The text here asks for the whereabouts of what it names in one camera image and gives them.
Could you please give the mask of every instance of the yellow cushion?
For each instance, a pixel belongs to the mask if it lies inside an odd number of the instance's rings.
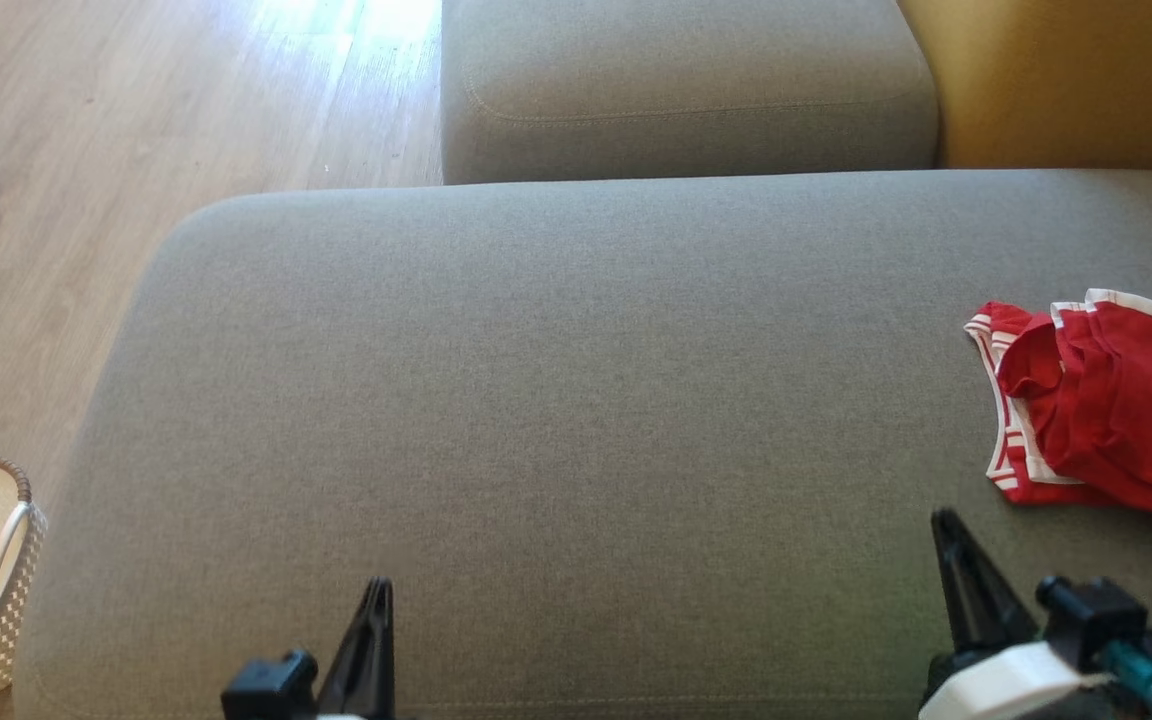
[[[900,0],[941,99],[941,164],[1152,168],[1152,3]]]

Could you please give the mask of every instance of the gray sofa cushion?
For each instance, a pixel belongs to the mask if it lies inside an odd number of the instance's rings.
[[[444,0],[449,183],[927,168],[892,0]]]
[[[1005,505],[961,325],[1152,297],[1152,173],[244,197],[128,314],[52,515],[21,717],[218,717],[397,583],[408,715],[912,717],[929,513],[1152,606],[1152,520]]]

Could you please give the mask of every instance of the wooden floor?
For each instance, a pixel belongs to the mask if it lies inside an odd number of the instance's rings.
[[[165,233],[439,184],[439,0],[0,0],[0,455],[44,505]]]

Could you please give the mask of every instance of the robotic arm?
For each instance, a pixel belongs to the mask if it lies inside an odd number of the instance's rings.
[[[1106,578],[1047,578],[1038,602],[1047,628],[953,510],[932,515],[954,652],[929,669],[919,720],[1011,720],[1076,694],[1102,694],[1120,717],[1152,717],[1149,613]],[[317,662],[301,650],[252,660],[220,696],[225,720],[392,720],[394,601],[372,578],[314,700]]]

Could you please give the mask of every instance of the sofa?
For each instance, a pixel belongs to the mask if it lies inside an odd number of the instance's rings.
[[[963,332],[1152,297],[1152,169],[933,168],[1044,162],[963,150],[909,6],[590,5],[447,0],[457,185],[166,240],[47,509],[17,717],[219,717],[251,657],[332,655],[376,574],[403,717],[912,717],[941,506],[1021,593],[1152,612],[1152,518],[984,477]],[[495,182],[538,179],[585,182]]]

